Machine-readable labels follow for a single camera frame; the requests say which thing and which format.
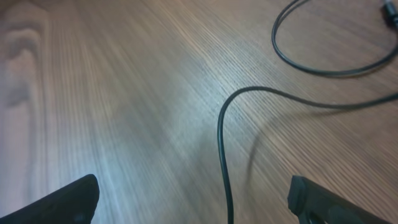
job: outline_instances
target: black cable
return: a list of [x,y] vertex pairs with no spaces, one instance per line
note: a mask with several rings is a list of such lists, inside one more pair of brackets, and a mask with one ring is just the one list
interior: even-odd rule
[[[346,77],[351,76],[359,73],[370,72],[373,69],[380,67],[381,65],[385,65],[387,62],[392,60],[398,54],[398,43],[395,48],[389,53],[387,56],[382,58],[380,61],[375,62],[371,65],[367,65],[362,68],[352,69],[352,70],[345,70],[345,71],[325,71],[325,70],[317,70],[314,68],[305,67],[303,65],[299,65],[293,62],[291,59],[287,58],[278,48],[276,44],[276,33],[280,26],[280,23],[296,8],[301,6],[302,4],[306,3],[309,0],[303,0],[302,2],[298,3],[300,0],[294,0],[288,6],[286,6],[282,12],[278,15],[274,27],[272,28],[272,45],[277,53],[277,55],[289,65],[314,75],[319,75],[323,77]],[[398,29],[398,11],[395,8],[395,5],[392,3],[391,0],[384,0],[384,5],[382,8],[382,13],[384,16],[384,20],[386,21],[387,25],[395,29]],[[218,124],[217,124],[217,141],[218,141],[218,153],[220,156],[220,164],[221,164],[221,171],[224,180],[224,189],[226,195],[226,204],[228,209],[228,224],[234,223],[234,205],[233,205],[233,197],[231,191],[231,184],[229,182],[229,175],[228,175],[228,168],[226,165],[225,159],[225,151],[224,151],[224,139],[223,139],[223,124],[224,124],[224,116],[229,104],[240,94],[250,92],[250,91],[266,91],[268,93],[273,93],[284,98],[302,103],[304,105],[313,106],[316,108],[325,108],[325,109],[334,109],[334,110],[358,110],[363,108],[369,108],[372,106],[380,105],[383,103],[387,103],[390,101],[398,100],[398,93],[391,94],[389,96],[385,96],[376,100],[366,101],[363,103],[355,103],[355,104],[345,104],[345,105],[336,105],[336,104],[326,104],[326,103],[316,103],[310,100],[305,100],[303,98],[299,98],[297,96],[285,93],[280,90],[275,90],[273,88],[265,87],[265,86],[250,86],[246,88],[242,88],[240,90],[235,91],[232,95],[228,97],[228,99],[224,102],[223,106],[220,110],[220,115],[218,116]]]
[[275,90],[273,88],[265,87],[265,86],[250,86],[246,88],[242,88],[240,90],[235,91],[232,95],[228,97],[228,99],[224,102],[223,106],[220,110],[220,115],[218,116],[218,125],[217,125],[217,141],[218,141],[218,154],[220,156],[220,164],[221,171],[223,174],[224,180],[224,189],[226,196],[226,204],[228,209],[228,224],[234,223],[234,205],[233,205],[233,197],[231,191],[231,184],[229,182],[228,168],[226,165],[225,159],[225,151],[224,151],[224,139],[223,139],[223,123],[226,109],[229,104],[240,94],[250,92],[250,91],[266,91],[269,93],[273,93],[284,98],[288,98],[290,100],[313,106],[316,108],[325,108],[325,109],[335,109],[335,110],[358,110],[363,108],[369,108],[372,106],[380,105],[382,103],[387,103],[390,101],[398,100],[398,93],[391,94],[389,96],[385,96],[376,100],[367,101],[364,103],[355,103],[355,104],[347,104],[347,105],[330,105],[325,103],[316,103],[313,101],[305,100],[303,98],[299,98],[297,96],[285,93],[280,90]]
[[280,51],[280,49],[278,48],[278,45],[277,45],[277,42],[276,42],[276,34],[277,34],[277,31],[278,31],[278,28],[279,28],[280,24],[286,18],[286,16],[288,16],[294,9],[296,9],[298,6],[302,5],[303,3],[306,3],[307,1],[308,0],[304,0],[303,2],[300,2],[300,0],[294,0],[289,5],[287,5],[282,10],[282,12],[280,12],[280,14],[278,15],[277,19],[274,22],[274,26],[272,28],[271,40],[272,40],[272,46],[274,47],[274,50],[275,50],[276,54],[284,62],[288,63],[289,65],[293,66],[294,68],[299,69],[299,70],[301,70],[303,72],[307,72],[307,73],[311,73],[313,75],[318,75],[318,76],[323,76],[323,77],[349,77],[349,76],[352,76],[352,75],[359,75],[359,74],[362,74],[362,73],[365,73],[365,72],[370,72],[370,71],[372,71],[374,69],[377,69],[377,68],[387,64],[388,62],[390,62],[398,54],[398,41],[397,41],[396,46],[384,58],[382,58],[379,61],[374,62],[374,63],[372,63],[370,65],[361,67],[361,68],[355,68],[355,69],[343,70],[343,71],[328,71],[328,70],[319,70],[319,69],[316,69],[316,68],[306,67],[304,65],[301,65],[301,64],[298,64],[298,63],[294,62],[293,60],[289,59],[285,54],[283,54]]

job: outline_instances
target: cable plug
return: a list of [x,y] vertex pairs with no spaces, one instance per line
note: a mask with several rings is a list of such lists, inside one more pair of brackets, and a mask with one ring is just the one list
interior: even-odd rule
[[383,7],[381,7],[381,14],[389,28],[398,29],[398,11],[391,0],[384,0]]

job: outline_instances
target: wood grain surface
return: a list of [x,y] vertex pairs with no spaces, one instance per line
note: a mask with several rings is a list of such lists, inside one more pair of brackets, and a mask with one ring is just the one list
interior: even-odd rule
[[[290,0],[32,0],[0,23],[0,216],[97,176],[93,223],[226,223],[223,101],[266,85],[325,103],[397,91],[398,63],[330,79],[282,62]],[[309,1],[281,25],[292,59],[339,70],[395,45],[381,1]],[[335,113],[266,93],[225,120],[236,223],[298,223],[292,175],[398,220],[398,103]]]

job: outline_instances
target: black cord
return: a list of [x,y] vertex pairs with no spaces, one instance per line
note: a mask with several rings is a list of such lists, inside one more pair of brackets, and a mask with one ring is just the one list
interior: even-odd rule
[[[323,77],[347,77],[359,73],[364,73],[364,72],[370,72],[371,70],[374,70],[376,68],[379,68],[381,65],[385,65],[387,62],[391,61],[398,53],[398,43],[395,46],[395,48],[392,50],[391,53],[389,53],[387,56],[382,58],[380,61],[373,63],[371,65],[367,65],[362,68],[357,68],[357,69],[352,69],[352,70],[345,70],[345,71],[325,71],[325,70],[317,70],[314,68],[309,68],[305,67],[303,65],[299,65],[295,62],[293,62],[291,59],[287,58],[278,48],[276,44],[276,33],[277,30],[280,26],[280,23],[296,8],[301,6],[302,4],[306,3],[309,0],[303,0],[302,2],[298,3],[300,0],[294,0],[292,3],[290,3],[288,6],[286,6],[282,12],[278,15],[274,27],[272,28],[272,44],[274,46],[274,49],[276,51],[276,54],[286,63],[289,65],[307,72],[311,73],[314,75],[319,75]],[[382,13],[384,16],[384,19],[387,23],[387,25],[395,29],[395,31],[398,28],[398,11],[395,8],[395,5],[392,3],[391,0],[384,0],[384,5],[382,8]],[[335,109],[335,110],[358,110],[358,109],[363,109],[363,108],[369,108],[372,106],[380,105],[383,103],[391,102],[394,100],[398,100],[398,93],[391,94],[389,96],[385,96],[376,100],[371,100],[363,103],[355,103],[355,104],[345,104],[345,105],[336,105],[336,104],[326,104],[326,103],[316,103],[310,100],[305,100],[303,98],[299,98],[297,96],[285,93],[280,90],[275,90],[273,88],[265,87],[265,86],[250,86],[246,88],[242,88],[240,90],[235,91],[231,96],[228,97],[228,99],[224,102],[223,106],[221,107],[220,115],[218,116],[218,124],[217,124],[217,141],[218,141],[218,153],[220,156],[220,164],[221,164],[221,171],[223,174],[223,180],[224,180],[224,189],[225,189],[225,195],[226,195],[226,204],[227,204],[227,209],[228,209],[228,224],[233,224],[234,223],[234,205],[233,205],[233,197],[232,197],[232,191],[231,191],[231,184],[229,182],[229,175],[228,175],[228,168],[226,165],[226,159],[225,159],[225,151],[224,151],[224,139],[223,139],[223,124],[224,124],[224,116],[226,113],[226,110],[231,104],[231,102],[240,94],[250,92],[250,91],[265,91],[268,93],[273,93],[278,96],[282,96],[284,98],[302,103],[304,105],[308,106],[313,106],[316,108],[324,108],[324,109]]]
[[283,54],[280,51],[280,49],[278,48],[278,45],[276,43],[276,33],[278,31],[280,24],[286,18],[286,16],[288,16],[294,9],[296,9],[298,6],[306,3],[307,1],[308,0],[304,0],[301,3],[298,3],[298,2],[300,2],[300,0],[294,0],[289,5],[287,5],[282,10],[282,12],[280,12],[280,14],[278,15],[277,19],[274,22],[274,26],[272,28],[271,40],[272,40],[272,46],[274,47],[276,54],[284,62],[288,63],[289,65],[293,66],[294,68],[299,69],[303,72],[307,72],[307,73],[311,73],[313,75],[318,75],[318,76],[323,76],[323,77],[350,77],[352,75],[359,75],[359,74],[370,72],[374,69],[377,69],[377,68],[387,64],[388,62],[390,62],[398,54],[398,42],[397,42],[396,46],[392,49],[392,51],[389,54],[387,54],[384,58],[380,59],[379,61],[374,62],[370,65],[361,67],[361,68],[355,68],[355,69],[344,70],[344,71],[319,70],[316,68],[306,67],[304,65],[294,62],[293,60],[289,59],[285,54]]
[[385,96],[376,100],[367,101],[364,103],[355,103],[355,104],[347,104],[347,105],[330,105],[325,103],[316,103],[313,101],[305,100],[303,98],[299,98],[297,96],[285,93],[280,90],[276,90],[273,88],[265,87],[265,86],[250,86],[246,88],[242,88],[240,90],[235,91],[228,99],[224,102],[223,107],[221,108],[220,115],[218,116],[218,125],[217,125],[217,141],[218,141],[218,154],[220,156],[220,164],[221,171],[223,173],[224,180],[224,189],[226,196],[226,204],[228,209],[228,224],[234,223],[234,205],[231,191],[231,184],[229,182],[228,168],[226,165],[225,159],[225,151],[224,151],[224,139],[223,139],[223,124],[224,124],[224,116],[225,112],[229,106],[229,104],[240,94],[250,92],[250,91],[266,91],[268,93],[273,93],[284,98],[288,98],[290,100],[313,106],[316,108],[325,108],[325,109],[335,109],[335,110],[358,110],[363,108],[369,108],[372,106],[380,105],[382,103],[387,103],[390,101],[398,100],[398,93],[391,94],[389,96]]

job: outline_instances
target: black plastic object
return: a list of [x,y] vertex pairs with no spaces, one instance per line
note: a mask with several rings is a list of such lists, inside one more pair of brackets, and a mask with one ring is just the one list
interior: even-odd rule
[[287,201],[300,224],[389,223],[305,177],[292,177]]
[[89,174],[0,218],[0,224],[90,224],[99,198],[97,179]]

